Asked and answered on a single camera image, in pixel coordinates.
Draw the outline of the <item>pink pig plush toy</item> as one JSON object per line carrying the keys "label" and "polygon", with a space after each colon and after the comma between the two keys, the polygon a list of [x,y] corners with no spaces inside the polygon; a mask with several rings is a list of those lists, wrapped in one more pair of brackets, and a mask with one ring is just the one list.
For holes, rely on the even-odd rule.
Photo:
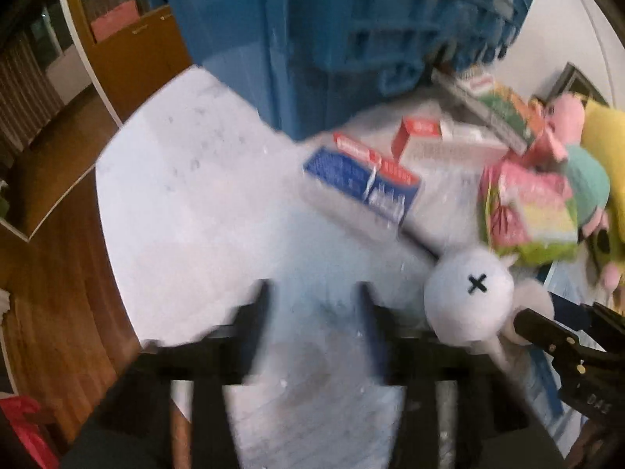
{"label": "pink pig plush toy", "polygon": [[566,92],[542,109],[543,129],[535,141],[538,163],[567,177],[577,209],[583,238],[606,229],[610,180],[598,159],[582,146],[585,105],[575,93]]}

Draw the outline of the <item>blue plastic crate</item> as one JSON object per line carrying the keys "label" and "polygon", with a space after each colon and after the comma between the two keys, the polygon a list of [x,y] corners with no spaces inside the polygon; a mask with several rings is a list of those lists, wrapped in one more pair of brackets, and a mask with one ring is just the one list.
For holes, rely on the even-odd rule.
{"label": "blue plastic crate", "polygon": [[149,0],[189,56],[293,140],[506,56],[533,0]]}

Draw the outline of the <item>green and orange box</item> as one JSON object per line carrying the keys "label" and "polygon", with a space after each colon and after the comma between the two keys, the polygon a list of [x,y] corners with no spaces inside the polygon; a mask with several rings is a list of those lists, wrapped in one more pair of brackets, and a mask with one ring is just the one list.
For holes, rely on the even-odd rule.
{"label": "green and orange box", "polygon": [[541,133],[543,123],[537,109],[481,67],[454,75],[433,69],[431,80],[473,112],[517,155],[524,155]]}

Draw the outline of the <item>white round plush toy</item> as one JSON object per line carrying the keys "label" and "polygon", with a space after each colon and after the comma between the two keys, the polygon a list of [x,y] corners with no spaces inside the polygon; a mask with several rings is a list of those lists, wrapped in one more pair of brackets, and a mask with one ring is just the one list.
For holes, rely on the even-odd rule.
{"label": "white round plush toy", "polygon": [[535,278],[516,282],[511,267],[515,254],[499,257],[484,246],[448,252],[434,266],[424,285],[427,323],[439,342],[487,354],[507,369],[501,338],[517,345],[529,341],[518,335],[514,318],[531,309],[555,319],[552,297]]}

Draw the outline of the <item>yellow plush toy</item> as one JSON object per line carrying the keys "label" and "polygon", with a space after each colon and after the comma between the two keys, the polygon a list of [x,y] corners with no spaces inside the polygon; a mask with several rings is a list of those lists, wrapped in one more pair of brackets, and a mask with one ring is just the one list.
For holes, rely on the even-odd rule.
{"label": "yellow plush toy", "polygon": [[610,194],[609,227],[590,237],[600,282],[608,294],[624,295],[624,112],[587,100],[582,145],[605,168]]}

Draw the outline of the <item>red and white box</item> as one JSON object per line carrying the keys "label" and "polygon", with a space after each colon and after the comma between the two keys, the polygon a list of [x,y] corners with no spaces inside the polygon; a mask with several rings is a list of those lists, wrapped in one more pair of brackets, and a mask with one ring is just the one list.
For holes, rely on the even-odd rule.
{"label": "red and white box", "polygon": [[429,160],[481,168],[508,151],[485,127],[423,116],[405,116],[391,144],[393,158],[404,166]]}

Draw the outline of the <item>black framed picture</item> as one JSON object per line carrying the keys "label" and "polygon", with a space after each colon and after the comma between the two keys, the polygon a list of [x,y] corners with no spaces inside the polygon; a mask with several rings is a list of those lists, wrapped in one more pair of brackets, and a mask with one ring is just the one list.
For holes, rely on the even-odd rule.
{"label": "black framed picture", "polygon": [[585,98],[591,98],[597,103],[607,106],[607,100],[601,95],[601,92],[586,78],[586,75],[579,70],[574,64],[568,63],[561,75],[558,76],[554,86],[546,96],[546,101],[552,102],[556,97],[566,92],[577,93]]}

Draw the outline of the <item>blue and red box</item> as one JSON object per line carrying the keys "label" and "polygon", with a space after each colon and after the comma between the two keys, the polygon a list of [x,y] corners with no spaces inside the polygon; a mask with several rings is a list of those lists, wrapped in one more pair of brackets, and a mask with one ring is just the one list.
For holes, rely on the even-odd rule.
{"label": "blue and red box", "polygon": [[377,242],[396,237],[423,180],[394,159],[335,132],[302,165],[303,197],[322,214]]}

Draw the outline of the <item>pink and green snack bag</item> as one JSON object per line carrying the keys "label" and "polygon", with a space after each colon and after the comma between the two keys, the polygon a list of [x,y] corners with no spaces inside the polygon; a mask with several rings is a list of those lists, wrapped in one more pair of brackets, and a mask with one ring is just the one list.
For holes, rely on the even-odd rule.
{"label": "pink and green snack bag", "polygon": [[533,267],[576,257],[577,209],[565,176],[500,161],[484,168],[478,200],[484,242],[499,257]]}

